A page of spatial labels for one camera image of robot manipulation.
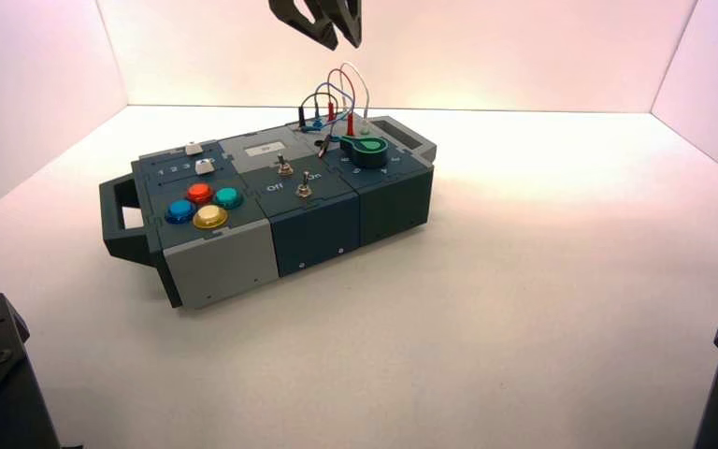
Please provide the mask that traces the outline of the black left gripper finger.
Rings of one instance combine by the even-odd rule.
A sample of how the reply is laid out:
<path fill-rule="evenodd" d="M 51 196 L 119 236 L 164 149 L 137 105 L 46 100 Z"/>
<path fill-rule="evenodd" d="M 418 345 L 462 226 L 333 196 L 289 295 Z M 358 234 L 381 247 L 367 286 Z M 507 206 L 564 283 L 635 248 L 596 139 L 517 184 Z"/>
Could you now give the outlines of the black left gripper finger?
<path fill-rule="evenodd" d="M 355 48 L 361 46 L 361 0 L 327 0 L 326 15 Z"/>
<path fill-rule="evenodd" d="M 337 35 L 330 16 L 335 5 L 334 1 L 306 0 L 305 6 L 313 16 L 310 20 L 293 0 L 269 1 L 269 8 L 279 21 L 331 51 L 337 48 Z"/>

